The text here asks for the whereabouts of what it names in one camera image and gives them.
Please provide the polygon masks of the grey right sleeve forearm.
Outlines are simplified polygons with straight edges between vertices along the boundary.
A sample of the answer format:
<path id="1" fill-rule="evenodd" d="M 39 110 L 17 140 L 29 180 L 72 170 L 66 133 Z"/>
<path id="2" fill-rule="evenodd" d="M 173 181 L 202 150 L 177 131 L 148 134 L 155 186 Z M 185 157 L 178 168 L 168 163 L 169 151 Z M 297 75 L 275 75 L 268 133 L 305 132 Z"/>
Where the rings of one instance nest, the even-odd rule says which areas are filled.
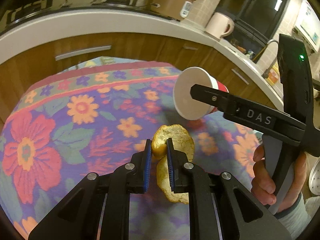
<path id="1" fill-rule="evenodd" d="M 305 202 L 300 193 L 291 207 L 274 215 L 288 230 L 292 239 L 297 239 L 312 220 L 317 211 L 317 199 L 318 197 L 311 197 Z"/>

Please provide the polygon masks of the person's right hand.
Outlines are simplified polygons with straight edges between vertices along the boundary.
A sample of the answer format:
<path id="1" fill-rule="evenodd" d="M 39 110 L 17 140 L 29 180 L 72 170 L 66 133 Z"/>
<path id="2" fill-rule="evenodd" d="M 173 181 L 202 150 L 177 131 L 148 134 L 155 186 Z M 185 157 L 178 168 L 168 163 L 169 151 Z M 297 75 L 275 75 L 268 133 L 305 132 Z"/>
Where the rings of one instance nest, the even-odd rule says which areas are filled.
<path id="1" fill-rule="evenodd" d="M 264 146 L 259 145 L 255 149 L 253 155 L 255 164 L 253 166 L 254 178 L 252 180 L 251 193 L 261 202 L 261 204 L 273 205 L 277 200 L 274 195 L 276 185 L 265 168 L 264 155 Z M 285 198 L 280 204 L 278 212 L 288 209 L 296 202 L 305 183 L 306 172 L 306 153 L 300 152 L 295 161 L 295 178 Z"/>

